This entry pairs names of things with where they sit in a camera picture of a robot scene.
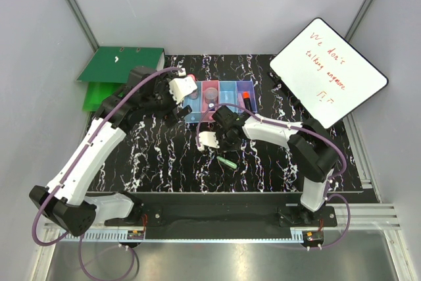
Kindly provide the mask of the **green correction tape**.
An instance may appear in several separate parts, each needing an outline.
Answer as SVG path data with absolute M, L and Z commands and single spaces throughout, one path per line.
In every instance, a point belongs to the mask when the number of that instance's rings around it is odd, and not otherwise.
M 230 168 L 231 168 L 231 169 L 233 169 L 233 170 L 235 170 L 235 169 L 237 168 L 237 164 L 236 164 L 236 163 L 234 163 L 234 162 L 232 162 L 232 161 L 230 161 L 230 160 L 228 160 L 228 159 L 225 159 L 225 158 L 223 158 L 223 157 L 221 157 L 221 156 L 217 156 L 216 158 L 217 158 L 217 160 L 218 160 L 220 163 L 222 163 L 222 164 L 224 164 L 224 165 L 226 165 L 226 166 L 230 167 Z

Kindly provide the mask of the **clear purple pin box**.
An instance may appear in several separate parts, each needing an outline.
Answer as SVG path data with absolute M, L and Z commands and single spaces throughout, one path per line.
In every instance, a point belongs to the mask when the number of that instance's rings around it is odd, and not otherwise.
M 215 104 L 218 101 L 219 92 L 217 88 L 210 87 L 204 90 L 203 95 L 207 104 Z

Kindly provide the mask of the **four-compartment pastel drawer organizer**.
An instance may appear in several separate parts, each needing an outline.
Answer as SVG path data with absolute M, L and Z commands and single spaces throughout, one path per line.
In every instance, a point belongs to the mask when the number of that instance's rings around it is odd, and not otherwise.
M 184 120 L 188 124 L 198 123 L 206 110 L 208 110 L 208 104 L 204 100 L 204 90 L 206 88 L 214 87 L 218 89 L 219 96 L 218 101 L 215 104 L 219 103 L 229 103 L 236 104 L 240 107 L 244 107 L 243 103 L 243 92 L 248 91 L 251 104 L 253 108 L 253 113 L 257 113 L 257 103 L 256 96 L 254 91 L 254 83 L 251 80 L 240 80 L 240 81 L 219 81 L 219 80 L 209 80 L 209 81 L 197 81 L 199 88 L 199 96 L 197 99 L 190 99 L 188 96 L 184 99 L 182 107 L 190 105 L 192 112 L 187 115 Z

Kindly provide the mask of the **pink capped pencil tube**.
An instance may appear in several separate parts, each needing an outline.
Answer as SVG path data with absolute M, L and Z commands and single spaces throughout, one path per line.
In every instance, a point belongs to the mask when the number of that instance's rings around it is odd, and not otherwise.
M 199 96 L 199 88 L 198 88 L 198 85 L 197 85 L 196 78 L 193 74 L 188 74 L 187 76 L 194 81 L 194 88 L 195 88 L 194 91 L 191 94 L 188 95 L 188 97 L 190 99 L 197 99 L 198 96 Z

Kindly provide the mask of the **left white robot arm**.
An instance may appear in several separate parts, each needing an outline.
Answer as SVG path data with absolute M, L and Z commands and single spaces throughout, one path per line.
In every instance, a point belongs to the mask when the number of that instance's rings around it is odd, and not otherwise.
M 46 186 L 34 186 L 29 197 L 45 217 L 65 234 L 80 237 L 94 224 L 121 220 L 136 225 L 142 217 L 142 201 L 128 192 L 88 196 L 95 175 L 131 129 L 147 115 L 172 126 L 191 112 L 179 108 L 197 90 L 195 80 L 181 68 L 155 70 L 137 66 L 116 92 L 104 99 L 89 130 L 65 164 Z

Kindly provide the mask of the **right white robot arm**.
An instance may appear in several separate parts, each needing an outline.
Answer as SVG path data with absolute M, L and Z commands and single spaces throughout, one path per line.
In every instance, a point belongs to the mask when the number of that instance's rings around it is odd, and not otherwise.
M 199 135 L 199 143 L 223 151 L 231 151 L 242 140 L 264 141 L 286 148 L 293 155 L 304 176 L 303 191 L 297 207 L 284 207 L 280 216 L 289 224 L 313 226 L 322 218 L 327 202 L 328 182 L 332 179 L 341 151 L 319 121 L 284 122 L 269 119 L 243 108 L 231 111 L 227 104 L 212 115 L 219 128 L 210 134 L 209 142 Z

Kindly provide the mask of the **bright green plastic folder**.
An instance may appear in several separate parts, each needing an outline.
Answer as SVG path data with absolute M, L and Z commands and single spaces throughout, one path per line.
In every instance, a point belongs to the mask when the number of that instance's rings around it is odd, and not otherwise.
M 86 96 L 82 110 L 85 112 L 95 112 L 102 101 L 112 95 L 122 84 L 90 82 L 87 87 Z

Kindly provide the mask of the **black whiteboard stand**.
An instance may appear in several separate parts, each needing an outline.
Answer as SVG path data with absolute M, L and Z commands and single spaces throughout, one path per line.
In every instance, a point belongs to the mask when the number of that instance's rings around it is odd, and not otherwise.
M 274 83 L 274 89 L 277 94 L 287 97 L 287 100 L 291 102 L 292 107 L 300 107 L 301 101 L 295 96 L 295 94 L 286 86 L 284 81 L 273 71 L 267 72 L 268 77 Z

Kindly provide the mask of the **white whiteboard with red writing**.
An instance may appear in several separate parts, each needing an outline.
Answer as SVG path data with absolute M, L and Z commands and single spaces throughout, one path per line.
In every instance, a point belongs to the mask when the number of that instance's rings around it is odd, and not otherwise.
M 270 67 L 325 128 L 388 84 L 387 77 L 322 18 L 303 28 Z

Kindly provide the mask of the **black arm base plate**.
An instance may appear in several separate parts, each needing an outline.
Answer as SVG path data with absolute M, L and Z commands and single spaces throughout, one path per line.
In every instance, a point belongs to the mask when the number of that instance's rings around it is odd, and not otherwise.
M 298 193 L 145 193 L 137 194 L 134 215 L 112 217 L 107 226 L 129 230 L 145 225 L 145 239 L 168 242 L 293 242 L 302 231 L 336 229 L 347 213 L 374 206 L 373 195 L 331 193 L 314 213 Z

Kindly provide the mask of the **aluminium rail frame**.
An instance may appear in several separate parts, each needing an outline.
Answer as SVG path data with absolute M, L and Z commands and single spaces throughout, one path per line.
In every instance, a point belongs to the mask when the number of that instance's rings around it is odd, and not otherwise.
M 347 170 L 330 193 L 373 195 L 374 206 L 347 213 L 347 223 L 324 229 L 320 248 L 306 250 L 281 242 L 141 242 L 133 251 L 118 248 L 103 225 L 96 240 L 63 240 L 54 248 L 50 280 L 106 280 L 126 271 L 136 280 L 418 280 L 411 266 L 397 210 L 380 200 L 374 179 L 362 168 L 345 125 L 331 131 L 344 152 Z M 296 192 L 130 192 L 145 193 L 298 193 Z

